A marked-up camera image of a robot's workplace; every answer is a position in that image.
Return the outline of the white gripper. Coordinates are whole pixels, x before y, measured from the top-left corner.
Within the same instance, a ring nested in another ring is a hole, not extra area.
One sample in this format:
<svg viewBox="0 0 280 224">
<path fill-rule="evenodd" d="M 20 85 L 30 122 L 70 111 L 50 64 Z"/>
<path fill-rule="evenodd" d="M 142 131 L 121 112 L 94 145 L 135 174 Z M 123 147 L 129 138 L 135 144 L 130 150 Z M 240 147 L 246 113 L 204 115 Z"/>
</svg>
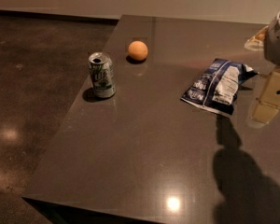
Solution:
<svg viewBox="0 0 280 224">
<path fill-rule="evenodd" d="M 246 40 L 244 47 L 252 51 L 264 51 L 265 59 L 280 65 L 280 10 L 269 26 L 261 28 Z M 252 109 L 252 120 L 268 124 L 280 111 L 280 66 L 266 76 L 263 89 Z"/>
</svg>

